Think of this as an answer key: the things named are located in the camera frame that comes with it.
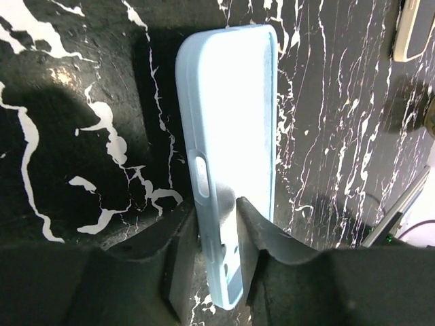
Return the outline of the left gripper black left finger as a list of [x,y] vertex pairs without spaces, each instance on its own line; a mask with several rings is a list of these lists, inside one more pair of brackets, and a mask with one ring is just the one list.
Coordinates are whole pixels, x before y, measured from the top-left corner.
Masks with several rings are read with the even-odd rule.
[[185,325],[198,224],[194,205],[108,250],[1,247],[2,325]]

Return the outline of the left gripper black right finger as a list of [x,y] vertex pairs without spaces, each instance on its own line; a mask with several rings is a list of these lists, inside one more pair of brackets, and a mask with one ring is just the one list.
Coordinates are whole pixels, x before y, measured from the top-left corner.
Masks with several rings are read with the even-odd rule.
[[254,325],[433,325],[434,250],[317,251],[236,203],[244,300]]

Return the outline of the phone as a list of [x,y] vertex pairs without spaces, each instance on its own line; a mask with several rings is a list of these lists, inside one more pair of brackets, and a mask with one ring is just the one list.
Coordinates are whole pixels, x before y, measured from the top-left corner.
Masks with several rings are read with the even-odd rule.
[[393,60],[409,62],[421,57],[428,48],[433,32],[434,0],[401,1]]
[[236,200],[273,220],[277,35],[268,24],[189,36],[175,60],[188,168],[214,305],[243,294]]

